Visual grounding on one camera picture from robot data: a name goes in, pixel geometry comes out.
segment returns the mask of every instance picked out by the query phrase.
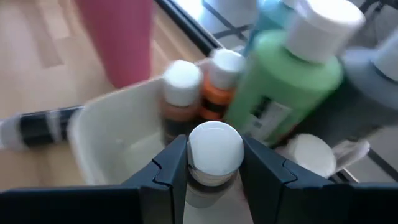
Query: blue bottle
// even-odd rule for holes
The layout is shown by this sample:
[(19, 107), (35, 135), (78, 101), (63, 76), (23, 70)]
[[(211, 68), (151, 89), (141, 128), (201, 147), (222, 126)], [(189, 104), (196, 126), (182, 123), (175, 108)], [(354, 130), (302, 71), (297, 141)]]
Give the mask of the blue bottle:
[(244, 49), (244, 56), (253, 48), (254, 38), (264, 30), (284, 29), (294, 13), (297, 0), (258, 0), (259, 17)]

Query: wooden floor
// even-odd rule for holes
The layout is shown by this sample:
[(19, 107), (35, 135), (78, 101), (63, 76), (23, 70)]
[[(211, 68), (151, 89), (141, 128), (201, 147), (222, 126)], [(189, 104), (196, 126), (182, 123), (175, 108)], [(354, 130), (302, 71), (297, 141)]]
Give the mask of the wooden floor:
[[(154, 6), (152, 75), (203, 54)], [(0, 119), (80, 105), (113, 91), (70, 0), (0, 1)], [(0, 152), (0, 189), (83, 184), (66, 144)]]

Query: paint bottle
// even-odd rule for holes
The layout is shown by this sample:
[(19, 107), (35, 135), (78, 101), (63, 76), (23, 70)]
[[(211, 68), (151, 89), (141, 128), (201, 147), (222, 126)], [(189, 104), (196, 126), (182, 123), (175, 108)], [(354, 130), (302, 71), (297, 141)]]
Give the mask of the paint bottle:
[(287, 27), (294, 15), (294, 6), (297, 0), (259, 0), (257, 8), (259, 17), (254, 25), (249, 40), (244, 49), (244, 56), (247, 56), (254, 45), (254, 38), (265, 30), (281, 30)]
[(182, 60), (173, 62), (164, 72), (163, 94), (160, 100), (165, 144), (180, 134), (189, 134), (200, 106), (203, 82), (201, 70)]
[(345, 0), (303, 0), (290, 28), (256, 38), (247, 74), (225, 120), (240, 133), (273, 145), (332, 93), (343, 78), (336, 52), (364, 23)]
[(81, 108), (73, 106), (17, 114), (0, 121), (0, 149), (23, 151), (67, 140), (70, 118)]
[(244, 67), (244, 57), (232, 50), (217, 49), (211, 53), (199, 110), (201, 121), (219, 121), (223, 118)]
[(212, 206), (236, 179), (243, 161), (243, 140), (230, 125), (208, 121), (188, 137), (185, 200), (195, 208)]
[(353, 47), (341, 57), (345, 77), (334, 94), (289, 135), (310, 133), (330, 146), (358, 142), (398, 124), (398, 30), (377, 49)]

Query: brown paint bottle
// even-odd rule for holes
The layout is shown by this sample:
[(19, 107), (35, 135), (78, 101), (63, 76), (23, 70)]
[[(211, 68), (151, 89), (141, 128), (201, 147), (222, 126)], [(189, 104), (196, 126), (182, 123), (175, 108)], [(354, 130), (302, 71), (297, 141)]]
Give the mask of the brown paint bottle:
[(164, 143), (168, 145), (180, 134), (195, 127), (203, 82), (201, 70), (182, 60), (173, 62), (164, 72), (160, 100)]
[(228, 49), (217, 49), (203, 84), (203, 99), (199, 110), (201, 121), (221, 121), (235, 94), (239, 76), (245, 68), (242, 55)]

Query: orange bottle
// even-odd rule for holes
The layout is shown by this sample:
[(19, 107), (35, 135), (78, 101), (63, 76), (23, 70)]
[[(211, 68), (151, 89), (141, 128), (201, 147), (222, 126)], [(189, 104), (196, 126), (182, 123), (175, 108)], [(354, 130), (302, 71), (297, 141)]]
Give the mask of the orange bottle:
[(221, 121), (235, 94), (245, 58), (232, 50), (213, 51), (202, 90), (201, 121)]

